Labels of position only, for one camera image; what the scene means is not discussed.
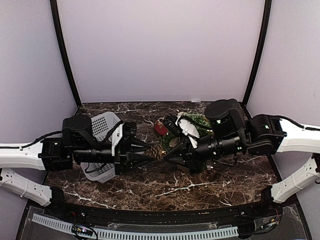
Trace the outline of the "brown pine cone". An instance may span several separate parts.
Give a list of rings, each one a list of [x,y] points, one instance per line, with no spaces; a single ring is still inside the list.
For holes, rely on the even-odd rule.
[[[162,161],[166,155],[166,151],[161,145],[154,145],[149,150],[150,156],[155,158],[157,161]]]

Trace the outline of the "red floral plate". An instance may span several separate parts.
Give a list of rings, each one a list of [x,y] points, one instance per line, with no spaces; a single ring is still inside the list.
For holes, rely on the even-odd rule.
[[[161,136],[165,136],[168,133],[168,129],[164,125],[164,117],[160,117],[154,123],[154,130]]]

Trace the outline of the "small seashell ornament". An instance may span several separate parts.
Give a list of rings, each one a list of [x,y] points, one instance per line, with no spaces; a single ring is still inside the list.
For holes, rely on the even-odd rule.
[[[171,148],[174,148],[175,146],[178,145],[179,142],[180,142],[180,138],[179,138],[179,137],[173,138],[173,139],[169,142],[169,146],[170,146]]]

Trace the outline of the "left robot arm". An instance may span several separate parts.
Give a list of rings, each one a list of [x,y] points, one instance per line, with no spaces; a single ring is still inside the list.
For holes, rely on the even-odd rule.
[[[155,160],[143,154],[151,145],[136,138],[136,132],[136,123],[120,120],[98,140],[89,116],[77,114],[65,118],[61,130],[33,142],[1,144],[0,186],[43,207],[50,206],[58,217],[67,218],[71,208],[64,202],[62,189],[31,181],[14,169],[59,172],[71,170],[73,163],[113,164],[115,174],[120,175]]]

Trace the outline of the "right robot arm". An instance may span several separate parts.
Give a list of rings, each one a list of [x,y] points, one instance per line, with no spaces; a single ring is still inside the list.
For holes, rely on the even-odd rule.
[[[311,157],[284,180],[266,187],[255,213],[266,217],[276,204],[284,203],[320,177],[320,128],[302,125],[279,116],[259,114],[245,119],[241,105],[234,98],[210,103],[204,116],[210,133],[200,136],[199,124],[186,115],[167,115],[164,126],[179,143],[164,156],[164,161],[187,168],[191,173],[203,171],[206,161],[238,153],[251,156],[284,152],[311,153]]]

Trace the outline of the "small potted christmas tree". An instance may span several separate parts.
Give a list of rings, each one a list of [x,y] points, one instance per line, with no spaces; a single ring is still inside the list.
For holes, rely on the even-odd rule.
[[[212,135],[213,130],[204,114],[198,112],[180,112],[177,115],[169,114],[159,119],[161,126],[166,130],[161,137],[161,145],[168,153],[186,137],[191,146],[198,146],[197,139]]]

